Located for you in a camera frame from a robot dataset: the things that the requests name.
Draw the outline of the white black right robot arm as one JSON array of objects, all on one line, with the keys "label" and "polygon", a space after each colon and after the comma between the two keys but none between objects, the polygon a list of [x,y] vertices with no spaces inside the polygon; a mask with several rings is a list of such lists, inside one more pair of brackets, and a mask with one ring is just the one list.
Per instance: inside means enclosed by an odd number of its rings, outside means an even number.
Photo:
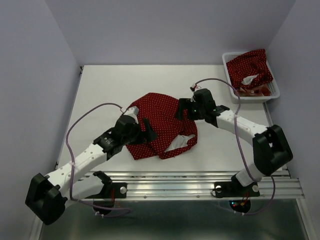
[{"label": "white black right robot arm", "polygon": [[271,176],[293,159],[293,153],[283,129],[274,124],[264,126],[238,116],[224,105],[216,105],[211,92],[196,90],[192,98],[180,98],[176,119],[204,120],[216,128],[233,133],[236,140],[252,146],[253,163],[232,176],[228,182],[215,184],[215,197],[241,197],[252,189],[251,185]]}]

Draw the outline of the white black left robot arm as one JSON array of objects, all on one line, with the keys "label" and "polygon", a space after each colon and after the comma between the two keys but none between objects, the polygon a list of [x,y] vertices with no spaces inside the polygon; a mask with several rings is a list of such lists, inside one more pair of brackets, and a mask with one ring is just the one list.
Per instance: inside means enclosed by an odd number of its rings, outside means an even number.
[{"label": "white black left robot arm", "polygon": [[36,174],[30,181],[25,204],[45,224],[58,220],[74,201],[74,184],[93,168],[121,152],[126,145],[151,143],[158,134],[149,120],[139,123],[133,115],[122,115],[115,126],[98,136],[80,155],[46,175]]}]

